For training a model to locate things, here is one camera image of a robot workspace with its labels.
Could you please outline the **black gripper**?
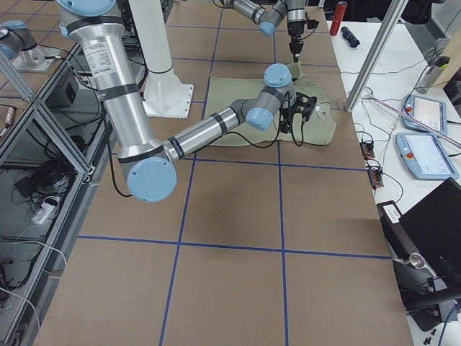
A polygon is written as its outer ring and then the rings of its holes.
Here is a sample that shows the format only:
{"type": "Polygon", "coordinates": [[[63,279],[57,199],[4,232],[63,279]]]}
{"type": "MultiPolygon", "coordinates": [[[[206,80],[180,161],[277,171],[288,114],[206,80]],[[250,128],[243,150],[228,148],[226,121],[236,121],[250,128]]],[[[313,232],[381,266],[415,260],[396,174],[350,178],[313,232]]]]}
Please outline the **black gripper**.
{"type": "Polygon", "coordinates": [[[293,62],[297,63],[302,49],[303,39],[302,34],[304,33],[305,21],[291,21],[287,23],[287,30],[290,36],[289,48],[292,54],[293,62]]]}
{"type": "Polygon", "coordinates": [[[282,133],[291,133],[291,126],[296,109],[297,105],[293,104],[289,107],[282,107],[279,111],[279,129],[282,133]]]}

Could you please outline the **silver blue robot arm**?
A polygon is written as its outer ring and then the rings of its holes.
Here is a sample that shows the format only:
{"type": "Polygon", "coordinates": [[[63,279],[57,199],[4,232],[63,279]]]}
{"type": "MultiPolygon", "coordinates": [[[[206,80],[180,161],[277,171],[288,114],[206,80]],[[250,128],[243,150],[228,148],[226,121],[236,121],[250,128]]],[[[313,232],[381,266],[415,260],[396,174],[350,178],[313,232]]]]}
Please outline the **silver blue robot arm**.
{"type": "Polygon", "coordinates": [[[238,99],[165,141],[155,138],[122,44],[123,20],[116,1],[59,1],[61,32],[83,49],[99,101],[120,144],[117,159],[130,196],[156,203],[176,186],[174,162],[225,136],[242,123],[263,131],[275,115],[291,110],[297,94],[288,67],[276,63],[264,73],[253,99],[238,99]]]}
{"type": "Polygon", "coordinates": [[[308,23],[305,1],[275,1],[272,9],[263,9],[255,1],[247,0],[219,1],[219,3],[250,19],[266,36],[273,35],[282,21],[286,19],[292,59],[294,63],[299,61],[304,44],[302,35],[308,23]]]}

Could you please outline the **spare grey robot arm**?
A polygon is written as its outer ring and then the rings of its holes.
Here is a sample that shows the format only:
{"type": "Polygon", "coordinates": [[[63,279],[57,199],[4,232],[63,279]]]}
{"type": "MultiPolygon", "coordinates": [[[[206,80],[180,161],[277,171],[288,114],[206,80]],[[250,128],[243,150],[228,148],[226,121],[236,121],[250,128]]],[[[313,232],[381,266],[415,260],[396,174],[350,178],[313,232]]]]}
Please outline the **spare grey robot arm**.
{"type": "Polygon", "coordinates": [[[45,72],[61,57],[59,48],[39,45],[27,25],[16,19],[1,23],[1,53],[22,72],[45,72]]]}

